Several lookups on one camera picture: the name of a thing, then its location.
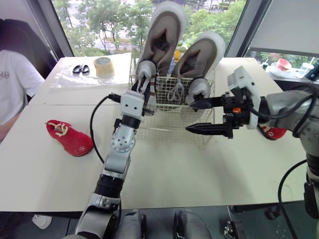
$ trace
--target floor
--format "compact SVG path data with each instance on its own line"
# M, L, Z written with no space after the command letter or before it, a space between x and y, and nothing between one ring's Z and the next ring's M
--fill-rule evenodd
M225 206L188 208L202 217L212 238L225 239L223 228L230 218L240 220L244 226L247 239L291 239L290 232L283 216L268 220L264 216L265 209L257 209L241 214L229 213ZM148 239L171 239L172 225L176 209L146 209L141 210L147 216ZM291 218L295 231L300 239L314 239L317 221L310 218L304 209L303 202L287 205L287 213ZM10 239L60 239L66 234L72 234L77 220L53 217L51 225L46 230L38 229L32 222L20 226Z

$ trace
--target window frame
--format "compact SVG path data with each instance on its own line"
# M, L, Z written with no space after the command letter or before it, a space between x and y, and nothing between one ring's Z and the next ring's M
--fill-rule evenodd
M27 0L55 57L74 56L51 0Z
M27 0L57 59L74 56L51 0ZM243 57L272 0L247 0L225 57Z

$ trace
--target black scissors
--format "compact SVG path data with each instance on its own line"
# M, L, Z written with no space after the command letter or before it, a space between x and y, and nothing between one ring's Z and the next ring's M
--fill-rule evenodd
M72 71L74 74L80 74L82 72L82 74L86 74L90 72L90 68L88 67L88 65L77 65L73 68Z

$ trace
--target tape roll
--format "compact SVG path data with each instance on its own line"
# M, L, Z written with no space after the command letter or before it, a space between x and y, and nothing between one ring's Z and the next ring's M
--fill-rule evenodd
M95 59L94 66L96 69L96 75L99 77L114 72L112 61L108 57L100 57Z

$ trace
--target white t-shirt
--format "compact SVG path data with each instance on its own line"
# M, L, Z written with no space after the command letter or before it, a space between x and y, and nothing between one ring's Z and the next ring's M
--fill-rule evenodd
M23 55L0 51L0 124L16 116L34 96L44 79Z

